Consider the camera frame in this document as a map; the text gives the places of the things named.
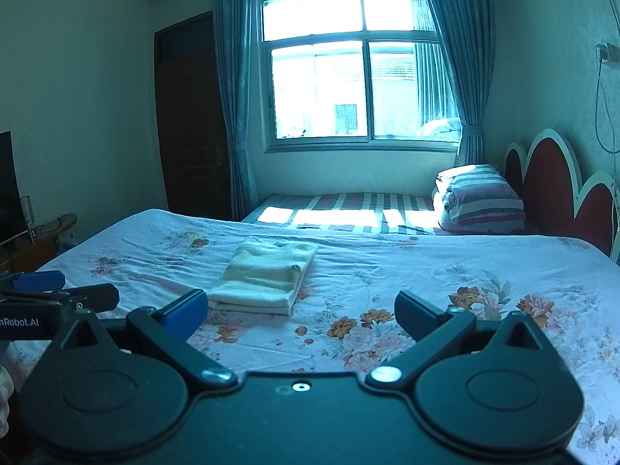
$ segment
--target metal screw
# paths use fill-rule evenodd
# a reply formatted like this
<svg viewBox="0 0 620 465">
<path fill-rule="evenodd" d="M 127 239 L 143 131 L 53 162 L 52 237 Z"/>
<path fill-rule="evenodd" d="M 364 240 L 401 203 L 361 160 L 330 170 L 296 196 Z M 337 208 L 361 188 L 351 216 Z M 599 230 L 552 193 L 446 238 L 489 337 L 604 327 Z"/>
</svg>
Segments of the metal screw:
<svg viewBox="0 0 620 465">
<path fill-rule="evenodd" d="M 223 367 L 216 367 L 210 371 L 202 371 L 200 373 L 200 377 L 203 381 L 208 383 L 225 384 L 234 377 L 234 374 L 228 369 L 224 369 Z"/>
<path fill-rule="evenodd" d="M 307 392 L 308 390 L 310 390 L 310 385 L 305 382 L 296 382 L 293 385 L 293 390 L 295 390 L 296 392 Z"/>
<path fill-rule="evenodd" d="M 370 371 L 370 377 L 377 382 L 394 382 L 402 377 L 402 372 L 391 365 L 382 365 Z"/>
</svg>

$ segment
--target wooden cabinet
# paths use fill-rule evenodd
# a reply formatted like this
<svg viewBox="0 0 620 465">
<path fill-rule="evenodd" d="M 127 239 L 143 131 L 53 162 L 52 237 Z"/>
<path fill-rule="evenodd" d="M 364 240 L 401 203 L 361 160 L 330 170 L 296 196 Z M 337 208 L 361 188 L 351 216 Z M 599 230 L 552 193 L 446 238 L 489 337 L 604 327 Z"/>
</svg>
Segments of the wooden cabinet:
<svg viewBox="0 0 620 465">
<path fill-rule="evenodd" d="M 22 236 L 10 246 L 0 248 L 0 271 L 30 273 L 47 264 L 57 255 L 56 239 L 68 231 L 78 221 L 75 214 L 67 214 L 53 220 L 36 231 L 38 236 L 32 240 Z"/>
</svg>

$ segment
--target curtain tieback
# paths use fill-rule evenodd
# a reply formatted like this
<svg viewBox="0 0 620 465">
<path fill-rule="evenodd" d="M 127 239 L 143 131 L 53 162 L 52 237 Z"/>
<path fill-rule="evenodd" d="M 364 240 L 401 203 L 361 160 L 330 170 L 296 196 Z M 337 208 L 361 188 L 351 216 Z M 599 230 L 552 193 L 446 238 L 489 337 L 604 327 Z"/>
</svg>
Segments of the curtain tieback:
<svg viewBox="0 0 620 465">
<path fill-rule="evenodd" d="M 246 150 L 246 148 L 247 148 L 246 141 L 235 143 L 233 145 L 231 145 L 230 142 L 228 143 L 228 153 L 234 153 L 240 150 Z"/>
<path fill-rule="evenodd" d="M 482 136 L 482 126 L 463 126 L 461 136 Z"/>
</svg>

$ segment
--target red headboard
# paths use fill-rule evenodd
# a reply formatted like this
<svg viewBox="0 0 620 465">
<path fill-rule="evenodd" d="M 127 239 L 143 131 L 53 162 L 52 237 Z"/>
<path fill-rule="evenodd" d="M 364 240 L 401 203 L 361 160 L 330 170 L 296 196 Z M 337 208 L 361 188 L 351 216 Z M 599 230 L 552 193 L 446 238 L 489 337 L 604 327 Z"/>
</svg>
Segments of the red headboard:
<svg viewBox="0 0 620 465">
<path fill-rule="evenodd" d="M 521 145 L 511 144 L 505 177 L 541 234 L 583 239 L 617 260 L 620 236 L 613 179 L 599 172 L 582 184 L 575 154 L 562 136 L 545 129 L 527 155 Z"/>
</svg>

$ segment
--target sunlight patch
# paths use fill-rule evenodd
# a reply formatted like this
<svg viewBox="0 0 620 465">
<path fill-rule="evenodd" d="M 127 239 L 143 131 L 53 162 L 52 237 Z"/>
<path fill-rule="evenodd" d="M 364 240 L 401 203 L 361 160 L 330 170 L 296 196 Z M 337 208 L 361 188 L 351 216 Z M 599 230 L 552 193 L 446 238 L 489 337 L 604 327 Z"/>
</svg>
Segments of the sunlight patch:
<svg viewBox="0 0 620 465">
<path fill-rule="evenodd" d="M 379 226 L 377 217 L 371 209 L 300 209 L 293 223 L 315 226 Z"/>
<path fill-rule="evenodd" d="M 432 209 L 421 211 L 405 211 L 405 217 L 407 217 L 407 221 L 415 227 L 421 227 L 423 229 L 427 227 L 439 227 L 435 211 L 433 211 Z"/>
<path fill-rule="evenodd" d="M 400 227 L 405 225 L 405 219 L 397 209 L 384 209 L 383 216 L 386 218 L 388 227 Z"/>
<path fill-rule="evenodd" d="M 266 224 L 286 224 L 292 214 L 292 209 L 267 206 L 258 217 L 258 221 Z"/>
</svg>

